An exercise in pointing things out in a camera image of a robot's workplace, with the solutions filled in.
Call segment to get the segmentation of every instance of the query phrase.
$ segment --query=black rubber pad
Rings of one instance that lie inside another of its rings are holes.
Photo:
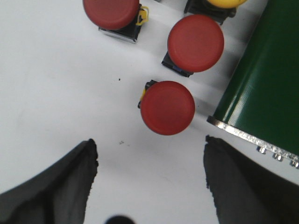
[[[94,141],[83,141],[42,173],[1,194],[0,224],[82,224],[97,158]]]
[[[220,224],[298,224],[299,186],[206,137],[206,181]]]

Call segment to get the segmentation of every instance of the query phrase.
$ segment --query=white table surface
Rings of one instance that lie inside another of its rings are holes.
[[[100,166],[85,224],[115,214],[138,224],[216,224],[202,162],[207,134],[299,184],[299,171],[288,161],[261,155],[206,122],[266,0],[248,0],[224,22],[221,59],[190,78],[161,65],[186,0],[141,3],[150,8],[150,21],[131,44],[99,32],[80,0],[0,0],[0,192],[93,138]],[[137,103],[151,79],[180,82],[194,96],[196,113],[182,133],[161,136],[143,123]]]

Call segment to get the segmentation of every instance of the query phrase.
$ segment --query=green cylinder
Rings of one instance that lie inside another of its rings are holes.
[[[299,6],[269,0],[208,122],[299,167]]]

